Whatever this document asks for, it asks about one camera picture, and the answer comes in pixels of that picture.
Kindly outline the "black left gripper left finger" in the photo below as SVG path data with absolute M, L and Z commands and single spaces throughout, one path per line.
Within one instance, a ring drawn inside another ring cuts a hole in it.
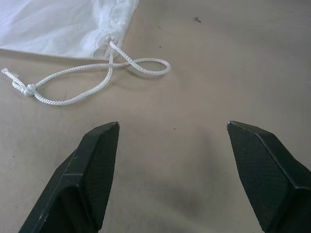
M 55 170 L 18 233 L 98 233 L 114 178 L 120 125 L 86 133 Z

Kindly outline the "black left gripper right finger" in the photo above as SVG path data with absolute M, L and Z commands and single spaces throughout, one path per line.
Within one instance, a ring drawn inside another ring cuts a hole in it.
M 240 181 L 264 233 L 311 233 L 311 171 L 271 132 L 229 121 Z

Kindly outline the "white drawstring bag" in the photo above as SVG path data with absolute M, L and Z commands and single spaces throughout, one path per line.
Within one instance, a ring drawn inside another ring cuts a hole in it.
M 139 0 L 0 0 L 0 49 L 108 60 L 122 46 Z

